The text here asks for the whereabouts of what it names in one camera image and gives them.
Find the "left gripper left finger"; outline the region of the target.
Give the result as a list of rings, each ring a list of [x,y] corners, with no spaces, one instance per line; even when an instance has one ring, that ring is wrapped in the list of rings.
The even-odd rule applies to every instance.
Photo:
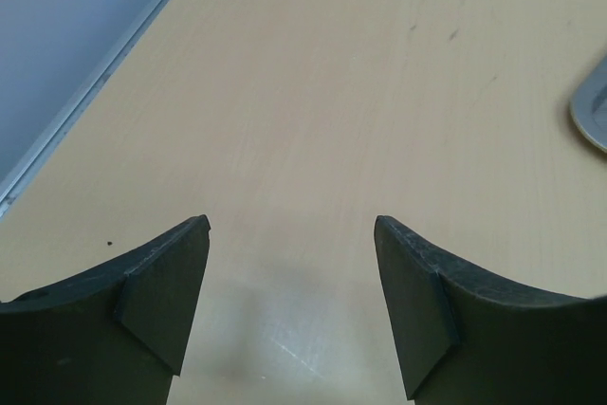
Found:
[[[164,404],[181,374],[210,249],[191,217],[1,305],[4,404]]]

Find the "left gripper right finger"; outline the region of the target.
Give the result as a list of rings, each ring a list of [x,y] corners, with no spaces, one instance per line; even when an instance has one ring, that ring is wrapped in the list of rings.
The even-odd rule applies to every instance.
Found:
[[[602,404],[606,300],[524,285],[395,218],[374,240],[406,397],[417,404]]]

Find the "silver metal tray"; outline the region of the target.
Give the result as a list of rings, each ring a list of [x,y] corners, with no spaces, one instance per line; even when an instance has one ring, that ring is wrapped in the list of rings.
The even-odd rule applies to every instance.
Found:
[[[574,91],[569,111],[579,132],[595,148],[606,152],[606,57]]]

